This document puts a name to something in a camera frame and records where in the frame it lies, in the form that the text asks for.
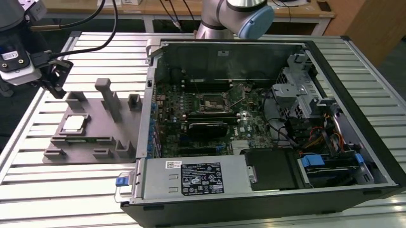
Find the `table leg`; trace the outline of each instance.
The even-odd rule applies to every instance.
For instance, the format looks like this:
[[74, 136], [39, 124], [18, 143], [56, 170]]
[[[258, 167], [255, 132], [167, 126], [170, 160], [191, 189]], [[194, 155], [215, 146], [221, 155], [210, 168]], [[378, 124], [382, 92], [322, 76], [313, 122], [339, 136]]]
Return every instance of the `table leg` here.
[[319, 22], [313, 30], [313, 36], [322, 36], [325, 34], [326, 28], [329, 26], [331, 18], [321, 18]]
[[143, 16], [144, 20], [144, 27], [146, 27], [146, 32], [147, 33], [154, 33], [154, 16], [152, 15], [144, 15]]

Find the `barcode sticker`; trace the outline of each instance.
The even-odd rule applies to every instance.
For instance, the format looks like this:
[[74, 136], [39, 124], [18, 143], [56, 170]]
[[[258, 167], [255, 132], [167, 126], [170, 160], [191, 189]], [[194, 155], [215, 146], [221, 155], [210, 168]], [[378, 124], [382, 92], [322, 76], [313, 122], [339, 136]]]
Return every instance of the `barcode sticker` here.
[[167, 169], [180, 169], [182, 161], [166, 161], [164, 167]]

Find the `blue connector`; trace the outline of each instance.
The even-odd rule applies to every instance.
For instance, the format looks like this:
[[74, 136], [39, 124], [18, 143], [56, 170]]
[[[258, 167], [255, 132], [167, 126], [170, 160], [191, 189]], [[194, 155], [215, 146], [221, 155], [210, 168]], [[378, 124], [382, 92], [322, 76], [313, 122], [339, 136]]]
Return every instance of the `blue connector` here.
[[363, 157], [359, 153], [355, 154], [355, 159], [358, 161], [358, 164], [362, 164], [363, 163]]
[[156, 111], [156, 108], [158, 108], [156, 103], [152, 103], [152, 105], [151, 105], [151, 109], [152, 109], [152, 111]]
[[130, 186], [130, 177], [118, 177], [115, 179], [115, 186], [116, 187]]
[[314, 165], [325, 165], [325, 161], [322, 155], [306, 155], [302, 159], [303, 167], [314, 166]]

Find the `black plastic frame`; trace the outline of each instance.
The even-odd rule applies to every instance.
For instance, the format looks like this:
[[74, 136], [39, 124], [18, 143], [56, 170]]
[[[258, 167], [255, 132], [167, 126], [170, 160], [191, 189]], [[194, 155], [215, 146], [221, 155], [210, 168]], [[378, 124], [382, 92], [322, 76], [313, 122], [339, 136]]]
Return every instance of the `black plastic frame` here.
[[[230, 40], [162, 39], [162, 42], [230, 42]], [[132, 204], [122, 203], [122, 210], [144, 227], [170, 227], [223, 221], [266, 219], [303, 214], [325, 214], [339, 212], [357, 204], [383, 199], [406, 190], [406, 173], [389, 151], [378, 133], [363, 115], [343, 83], [341, 82], [315, 43], [309, 40], [234, 40], [233, 43], [301, 43], [305, 44], [317, 61], [322, 73], [337, 93], [363, 137], [397, 186], [369, 189], [333, 190], [323, 192], [295, 193], [261, 197], [229, 199], [202, 199], [168, 203]]]

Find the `blue drive latch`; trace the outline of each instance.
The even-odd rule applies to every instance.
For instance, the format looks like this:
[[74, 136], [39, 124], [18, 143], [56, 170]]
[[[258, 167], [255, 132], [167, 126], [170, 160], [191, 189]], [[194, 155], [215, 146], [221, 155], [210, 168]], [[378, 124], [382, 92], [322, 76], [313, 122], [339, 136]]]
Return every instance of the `blue drive latch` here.
[[116, 187], [130, 186], [130, 177], [118, 177], [115, 179], [115, 186]]
[[314, 166], [314, 165], [325, 165], [325, 161], [322, 155], [306, 155], [302, 159], [303, 167]]

